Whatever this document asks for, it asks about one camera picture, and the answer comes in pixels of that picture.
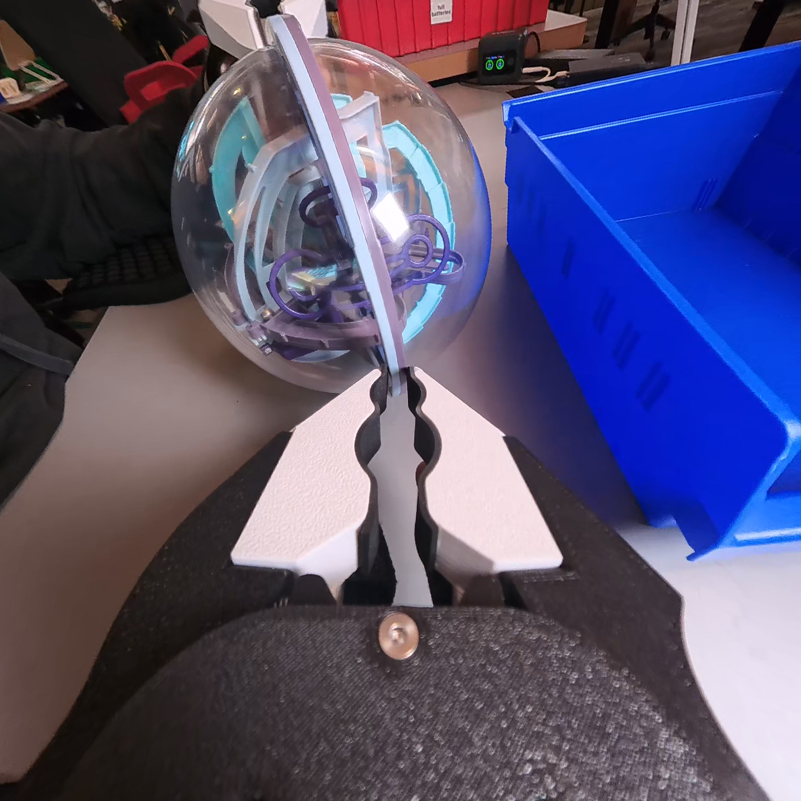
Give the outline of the red plastic bin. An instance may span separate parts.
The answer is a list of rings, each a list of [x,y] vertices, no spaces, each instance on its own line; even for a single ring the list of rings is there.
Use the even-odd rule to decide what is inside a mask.
[[[548,1],[339,1],[340,37],[398,57],[544,23]]]

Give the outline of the black charger green display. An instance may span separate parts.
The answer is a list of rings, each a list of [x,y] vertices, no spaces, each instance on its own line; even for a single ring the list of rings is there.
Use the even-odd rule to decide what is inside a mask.
[[[527,39],[525,29],[481,37],[477,49],[478,84],[498,86],[519,83],[526,60]]]

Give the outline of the clear maze ball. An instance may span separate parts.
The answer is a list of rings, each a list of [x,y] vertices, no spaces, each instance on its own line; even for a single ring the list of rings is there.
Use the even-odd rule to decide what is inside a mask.
[[[199,303],[249,360],[342,393],[461,332],[492,245],[486,181],[444,99],[365,45],[259,11],[266,49],[216,49],[171,210]]]

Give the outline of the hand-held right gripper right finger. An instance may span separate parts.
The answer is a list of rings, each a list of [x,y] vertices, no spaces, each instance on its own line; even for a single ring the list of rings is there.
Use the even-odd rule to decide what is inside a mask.
[[[415,418],[415,544],[433,602],[477,578],[560,569],[563,555],[506,435],[419,368]]]

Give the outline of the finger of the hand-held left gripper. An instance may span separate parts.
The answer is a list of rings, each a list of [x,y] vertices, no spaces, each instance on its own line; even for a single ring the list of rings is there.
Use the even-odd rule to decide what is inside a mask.
[[[326,38],[326,1],[282,1],[282,14],[295,17],[306,38]]]
[[[209,43],[220,49],[266,49],[263,18],[246,1],[199,1]]]

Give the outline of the black power brick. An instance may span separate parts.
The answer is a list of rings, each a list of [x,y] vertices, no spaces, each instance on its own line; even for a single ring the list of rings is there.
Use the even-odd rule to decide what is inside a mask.
[[[605,54],[568,62],[567,86],[597,83],[648,71],[651,65],[639,53]]]

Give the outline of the person's left forearm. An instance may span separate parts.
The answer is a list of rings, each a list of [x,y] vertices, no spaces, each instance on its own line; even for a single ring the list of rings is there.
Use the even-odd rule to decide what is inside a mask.
[[[120,247],[172,233],[175,157],[203,95],[199,80],[134,123],[94,132],[2,114],[2,274],[67,279]]]

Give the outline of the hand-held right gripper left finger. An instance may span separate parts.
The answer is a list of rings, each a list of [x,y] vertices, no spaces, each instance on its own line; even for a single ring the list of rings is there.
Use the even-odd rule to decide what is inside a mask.
[[[368,463],[383,409],[384,373],[374,369],[295,426],[232,548],[234,565],[320,577],[340,601],[360,552],[375,555]]]

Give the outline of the blue plastic bin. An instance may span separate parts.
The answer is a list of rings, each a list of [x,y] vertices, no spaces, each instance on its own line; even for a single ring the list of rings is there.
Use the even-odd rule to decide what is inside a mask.
[[[503,120],[508,245],[647,521],[799,541],[799,42]]]

